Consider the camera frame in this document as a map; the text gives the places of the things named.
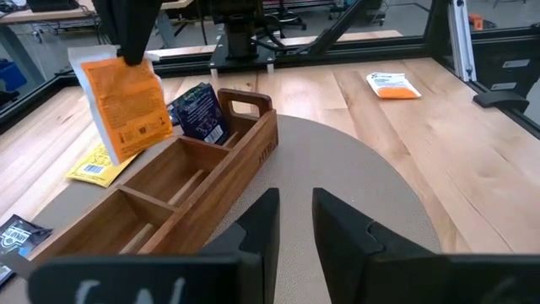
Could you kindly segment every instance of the round gray mat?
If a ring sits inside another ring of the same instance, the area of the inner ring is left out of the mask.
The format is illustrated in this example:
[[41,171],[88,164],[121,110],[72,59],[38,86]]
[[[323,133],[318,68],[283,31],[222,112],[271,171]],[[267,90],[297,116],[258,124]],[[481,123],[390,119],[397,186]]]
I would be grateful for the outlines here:
[[225,216],[225,230],[269,187],[280,193],[275,303],[330,303],[313,236],[311,197],[323,187],[342,201],[427,249],[440,245],[411,187],[375,151],[336,129],[279,116],[279,145]]

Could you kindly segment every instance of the metal frame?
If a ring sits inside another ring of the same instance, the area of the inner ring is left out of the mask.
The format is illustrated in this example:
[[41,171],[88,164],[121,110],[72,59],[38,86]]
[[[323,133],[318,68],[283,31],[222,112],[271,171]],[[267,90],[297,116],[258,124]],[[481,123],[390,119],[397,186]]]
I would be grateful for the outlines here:
[[[430,8],[428,23],[423,36],[385,38],[368,41],[346,41],[335,43],[324,55],[284,55],[278,54],[273,63],[275,68],[293,68],[313,65],[338,64],[350,62],[371,62],[397,60],[404,58],[432,57],[441,66],[457,74],[452,62],[451,32],[448,0],[434,0]],[[472,33],[472,48],[475,52],[485,47],[512,47],[516,43],[540,41],[540,33],[534,29],[491,30]],[[154,71],[161,78],[186,77],[208,74],[208,63],[212,53],[181,55],[163,58],[155,63]],[[250,72],[261,67],[234,66],[220,73]],[[487,90],[477,82],[463,81],[478,93]],[[20,119],[47,101],[52,95],[66,86],[77,85],[73,72],[58,73],[57,76],[32,93],[18,100],[15,105],[0,111],[0,133],[5,132]],[[540,127],[522,113],[507,111],[504,113],[523,126],[528,132],[540,138]]]

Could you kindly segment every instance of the wooden tray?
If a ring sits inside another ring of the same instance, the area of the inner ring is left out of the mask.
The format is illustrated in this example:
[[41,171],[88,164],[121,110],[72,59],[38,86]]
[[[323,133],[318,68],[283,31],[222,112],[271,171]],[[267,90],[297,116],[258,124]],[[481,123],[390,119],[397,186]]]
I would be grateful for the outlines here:
[[[161,154],[108,193],[30,260],[61,255],[194,253],[278,145],[278,124],[266,95],[221,89],[230,136],[219,146],[179,136]],[[232,101],[259,117],[235,113]]]

